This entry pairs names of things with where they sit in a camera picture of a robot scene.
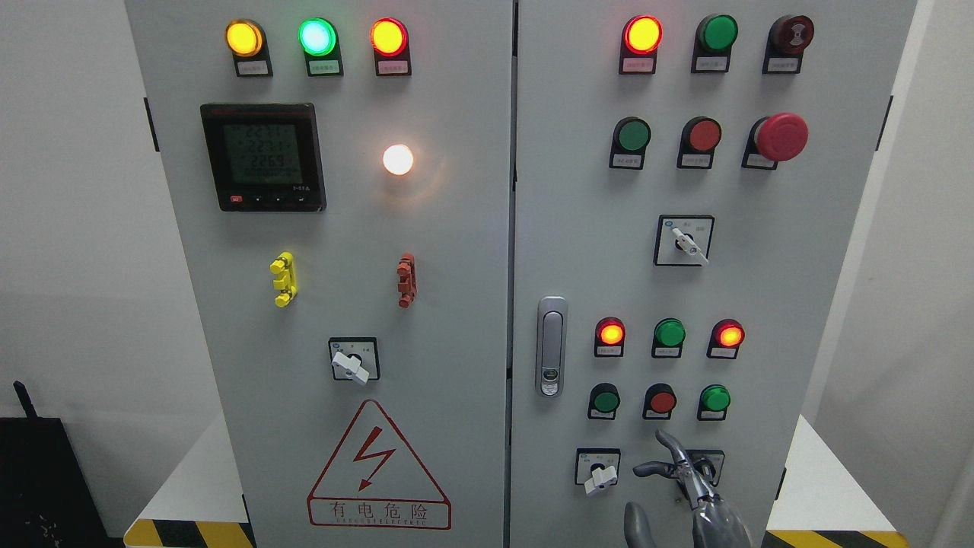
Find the grey metallic robot hand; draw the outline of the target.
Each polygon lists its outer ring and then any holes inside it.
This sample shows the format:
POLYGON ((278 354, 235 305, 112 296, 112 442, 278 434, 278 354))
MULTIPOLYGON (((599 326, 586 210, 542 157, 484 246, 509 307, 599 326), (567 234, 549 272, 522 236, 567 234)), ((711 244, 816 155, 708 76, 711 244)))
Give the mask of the grey metallic robot hand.
MULTIPOLYGON (((668 448, 672 461, 648 461, 646 464, 634 466, 633 473, 636 476, 660 475, 676 481, 674 458, 679 457, 680 451, 685 450, 685 447, 678 439, 661 429, 655 431, 655 439, 668 448)), ((719 493, 715 500, 703 500, 696 508, 692 508, 691 505, 689 507, 692 513, 693 546, 751 547, 753 545, 752 537, 740 514, 719 493)))

